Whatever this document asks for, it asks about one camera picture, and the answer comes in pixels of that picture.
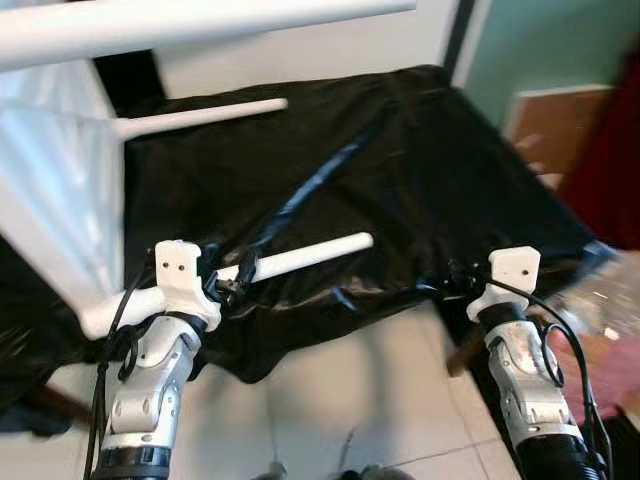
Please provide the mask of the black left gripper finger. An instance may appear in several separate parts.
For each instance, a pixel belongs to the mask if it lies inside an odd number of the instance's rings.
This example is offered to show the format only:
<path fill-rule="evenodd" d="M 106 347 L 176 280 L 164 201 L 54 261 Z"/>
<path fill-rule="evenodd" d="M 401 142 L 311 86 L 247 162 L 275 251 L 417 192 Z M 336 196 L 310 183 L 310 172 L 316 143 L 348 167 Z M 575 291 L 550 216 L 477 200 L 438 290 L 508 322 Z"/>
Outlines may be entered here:
<path fill-rule="evenodd" d="M 259 270 L 257 264 L 259 264 L 260 259 L 260 250 L 247 250 L 246 253 L 244 253 L 242 261 L 239 262 L 237 274 L 232 280 L 233 292 L 242 292 L 247 285 L 253 283 L 257 270 Z"/>

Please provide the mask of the white plastic children table top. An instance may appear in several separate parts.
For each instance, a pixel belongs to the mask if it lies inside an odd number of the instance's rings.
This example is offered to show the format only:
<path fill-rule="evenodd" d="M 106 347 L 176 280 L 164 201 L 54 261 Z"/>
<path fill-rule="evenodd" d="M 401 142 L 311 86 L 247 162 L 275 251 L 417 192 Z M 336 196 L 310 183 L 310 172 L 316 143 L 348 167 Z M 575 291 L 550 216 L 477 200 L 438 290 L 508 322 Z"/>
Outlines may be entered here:
<path fill-rule="evenodd" d="M 0 72 L 0 234 L 76 311 L 122 291 L 122 141 L 90 60 Z"/>

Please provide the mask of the dark wooden table leg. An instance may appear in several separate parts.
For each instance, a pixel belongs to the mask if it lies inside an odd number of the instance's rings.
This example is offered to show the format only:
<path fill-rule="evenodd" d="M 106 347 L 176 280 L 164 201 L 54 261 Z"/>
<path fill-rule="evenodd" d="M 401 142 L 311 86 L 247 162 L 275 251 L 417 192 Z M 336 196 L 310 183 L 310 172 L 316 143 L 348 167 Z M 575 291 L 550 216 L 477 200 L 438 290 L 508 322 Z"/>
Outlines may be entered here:
<path fill-rule="evenodd" d="M 31 387 L 20 397 L 20 401 L 36 410 L 51 413 L 59 419 L 69 419 L 81 424 L 92 421 L 92 412 L 86 403 L 68 396 L 67 393 L 49 384 Z"/>
<path fill-rule="evenodd" d="M 486 343 L 484 334 L 472 332 L 462 339 L 451 355 L 445 358 L 445 371 L 449 378 L 460 378 L 471 369 L 472 364 L 485 358 Z"/>

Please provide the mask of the black plastic sheet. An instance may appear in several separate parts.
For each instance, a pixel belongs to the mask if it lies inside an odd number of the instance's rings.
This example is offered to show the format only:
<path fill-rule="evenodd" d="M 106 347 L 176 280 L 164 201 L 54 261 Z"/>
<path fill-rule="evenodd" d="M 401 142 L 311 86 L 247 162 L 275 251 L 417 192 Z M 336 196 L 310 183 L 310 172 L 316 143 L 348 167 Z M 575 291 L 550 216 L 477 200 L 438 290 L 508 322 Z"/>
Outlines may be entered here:
<path fill-rule="evenodd" d="M 426 300 L 444 300 L 451 261 L 494 250 L 541 255 L 548 297 L 605 246 L 436 67 L 260 84 L 165 102 L 159 113 L 287 99 L 273 113 L 148 134 L 124 147 L 125 270 L 159 241 L 218 247 L 241 261 L 271 216 L 335 155 L 346 160 L 303 202 L 270 253 L 367 232 L 369 250 L 256 283 L 198 353 L 243 383 L 289 352 L 344 337 Z"/>

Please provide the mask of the pink paper bag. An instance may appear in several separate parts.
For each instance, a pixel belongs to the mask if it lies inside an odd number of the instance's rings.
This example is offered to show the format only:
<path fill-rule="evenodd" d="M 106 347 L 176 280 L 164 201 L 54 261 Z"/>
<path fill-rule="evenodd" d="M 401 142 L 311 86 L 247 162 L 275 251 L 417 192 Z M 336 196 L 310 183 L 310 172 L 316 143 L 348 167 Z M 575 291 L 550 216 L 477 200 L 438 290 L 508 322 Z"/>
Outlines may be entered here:
<path fill-rule="evenodd" d="M 640 385 L 640 335 L 630 333 L 620 337 L 608 335 L 579 334 L 584 348 L 591 384 L 593 384 L 596 406 L 603 419 L 616 416 L 635 394 Z M 585 426 L 584 403 L 579 364 L 562 334 L 550 334 L 549 346 L 553 348 L 564 374 L 564 398 L 580 426 Z"/>

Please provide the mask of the dark red object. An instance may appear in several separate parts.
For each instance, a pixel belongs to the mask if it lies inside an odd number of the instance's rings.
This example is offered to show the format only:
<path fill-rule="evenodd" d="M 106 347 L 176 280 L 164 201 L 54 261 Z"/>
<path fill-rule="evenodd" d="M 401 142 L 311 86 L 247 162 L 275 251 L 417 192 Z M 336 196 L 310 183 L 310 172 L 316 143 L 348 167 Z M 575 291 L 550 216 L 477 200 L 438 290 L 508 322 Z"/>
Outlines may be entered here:
<path fill-rule="evenodd" d="M 631 54 L 579 164 L 559 187 L 581 223 L 616 250 L 640 250 L 639 97 L 639 59 Z"/>

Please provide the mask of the grey robot left leg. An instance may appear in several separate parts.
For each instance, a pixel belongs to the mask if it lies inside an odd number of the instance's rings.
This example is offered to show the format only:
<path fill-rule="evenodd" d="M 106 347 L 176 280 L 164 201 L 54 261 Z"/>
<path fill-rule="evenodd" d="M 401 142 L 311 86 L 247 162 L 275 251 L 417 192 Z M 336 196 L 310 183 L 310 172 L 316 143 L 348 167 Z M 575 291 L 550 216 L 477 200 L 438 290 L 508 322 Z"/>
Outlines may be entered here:
<path fill-rule="evenodd" d="M 252 477 L 251 480 L 287 480 L 287 467 L 282 462 L 273 461 L 262 474 Z"/>

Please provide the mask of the black door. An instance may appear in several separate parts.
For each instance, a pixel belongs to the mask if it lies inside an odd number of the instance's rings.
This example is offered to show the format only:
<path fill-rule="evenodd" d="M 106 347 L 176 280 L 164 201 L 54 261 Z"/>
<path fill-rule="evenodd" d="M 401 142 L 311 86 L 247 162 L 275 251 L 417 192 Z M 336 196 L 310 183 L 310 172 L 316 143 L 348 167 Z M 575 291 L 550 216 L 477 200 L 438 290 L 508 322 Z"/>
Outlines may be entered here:
<path fill-rule="evenodd" d="M 92 63 L 116 115 L 152 113 L 164 105 L 166 91 L 154 51 L 102 56 Z"/>

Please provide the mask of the brown board with white frame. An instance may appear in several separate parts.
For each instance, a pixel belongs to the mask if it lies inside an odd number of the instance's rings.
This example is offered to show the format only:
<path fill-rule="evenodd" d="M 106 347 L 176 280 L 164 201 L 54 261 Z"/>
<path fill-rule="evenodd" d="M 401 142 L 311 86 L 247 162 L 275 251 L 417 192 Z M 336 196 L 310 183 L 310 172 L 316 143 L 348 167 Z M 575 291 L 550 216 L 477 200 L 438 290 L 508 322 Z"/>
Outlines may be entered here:
<path fill-rule="evenodd" d="M 517 92 L 509 104 L 504 136 L 541 182 L 556 189 L 579 164 L 613 92 L 607 84 Z"/>

